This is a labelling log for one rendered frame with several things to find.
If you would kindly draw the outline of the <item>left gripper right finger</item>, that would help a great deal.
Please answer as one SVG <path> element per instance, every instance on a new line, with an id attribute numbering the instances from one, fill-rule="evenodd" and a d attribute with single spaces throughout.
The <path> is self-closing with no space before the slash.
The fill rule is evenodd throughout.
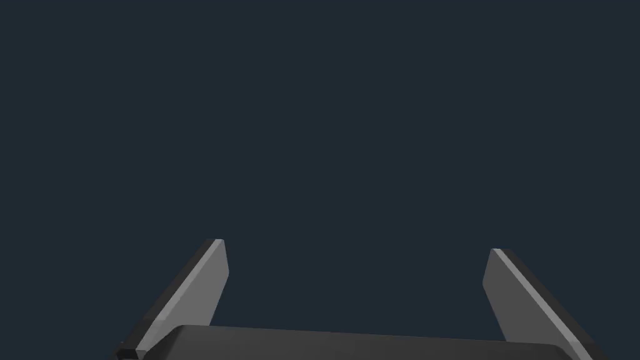
<path id="1" fill-rule="evenodd" d="M 608 360 L 510 249 L 490 251 L 482 286 L 506 341 L 557 346 L 570 360 Z"/>

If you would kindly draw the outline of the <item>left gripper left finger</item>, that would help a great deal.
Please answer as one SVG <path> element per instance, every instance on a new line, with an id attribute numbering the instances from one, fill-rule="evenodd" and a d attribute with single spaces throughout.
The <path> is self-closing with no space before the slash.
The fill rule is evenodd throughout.
<path id="1" fill-rule="evenodd" d="M 118 345 L 116 360 L 143 360 L 153 346 L 179 326 L 208 326 L 228 277 L 224 241 L 204 241 Z"/>

